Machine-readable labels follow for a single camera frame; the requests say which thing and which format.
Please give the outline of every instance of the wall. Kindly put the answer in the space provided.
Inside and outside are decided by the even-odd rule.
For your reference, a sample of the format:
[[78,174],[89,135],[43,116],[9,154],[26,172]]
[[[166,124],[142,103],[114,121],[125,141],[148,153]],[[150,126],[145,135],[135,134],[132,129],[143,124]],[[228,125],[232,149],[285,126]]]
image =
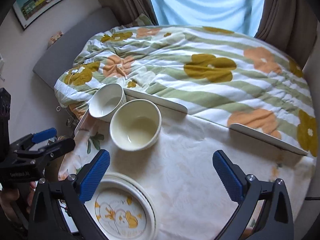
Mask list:
[[53,90],[32,72],[47,49],[49,38],[67,32],[76,23],[101,7],[98,0],[62,0],[39,16],[23,31],[12,9],[0,26],[0,53],[5,60],[0,81],[11,94],[10,141],[23,135],[55,127],[59,134],[71,135],[65,126],[67,113]]
[[[317,28],[317,41],[304,69],[304,77],[308,82],[313,107],[318,123],[318,137],[320,139],[320,23]],[[320,157],[317,159],[316,172],[311,180],[307,197],[320,197]],[[320,201],[305,201],[295,221],[294,239],[300,240],[310,229],[320,213]]]

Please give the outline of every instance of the black cord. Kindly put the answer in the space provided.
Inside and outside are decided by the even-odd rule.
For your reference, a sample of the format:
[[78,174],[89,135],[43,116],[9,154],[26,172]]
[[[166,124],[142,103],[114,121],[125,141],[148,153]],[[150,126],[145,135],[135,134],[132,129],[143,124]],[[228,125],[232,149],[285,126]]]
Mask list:
[[306,197],[304,200],[320,200],[320,197]]

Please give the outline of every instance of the headboard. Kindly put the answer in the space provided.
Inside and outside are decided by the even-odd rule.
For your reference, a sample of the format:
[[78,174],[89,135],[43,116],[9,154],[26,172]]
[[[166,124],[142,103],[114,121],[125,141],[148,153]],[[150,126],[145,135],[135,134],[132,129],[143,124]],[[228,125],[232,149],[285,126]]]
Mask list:
[[53,89],[57,79],[72,67],[86,42],[95,34],[115,26],[119,23],[111,9],[98,9],[50,46],[34,66],[33,72]]

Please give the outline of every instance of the window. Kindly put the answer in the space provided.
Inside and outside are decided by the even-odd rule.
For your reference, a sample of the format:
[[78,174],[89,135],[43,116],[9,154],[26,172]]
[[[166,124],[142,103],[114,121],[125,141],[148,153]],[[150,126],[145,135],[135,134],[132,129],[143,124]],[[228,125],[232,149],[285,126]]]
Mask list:
[[151,0],[159,25],[202,25],[254,36],[264,0]]

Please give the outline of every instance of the blue textured pad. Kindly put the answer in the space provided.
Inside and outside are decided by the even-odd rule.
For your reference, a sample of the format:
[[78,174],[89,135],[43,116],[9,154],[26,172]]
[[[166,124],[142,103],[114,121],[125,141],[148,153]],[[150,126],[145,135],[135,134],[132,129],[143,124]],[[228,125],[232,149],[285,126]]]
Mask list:
[[57,130],[55,128],[50,128],[42,132],[36,133],[33,135],[31,141],[33,143],[43,142],[57,135]]
[[219,152],[213,154],[212,163],[231,200],[240,204],[244,196],[242,195],[242,185],[236,175]]
[[109,165],[110,154],[104,150],[80,185],[79,199],[82,203],[91,200]]

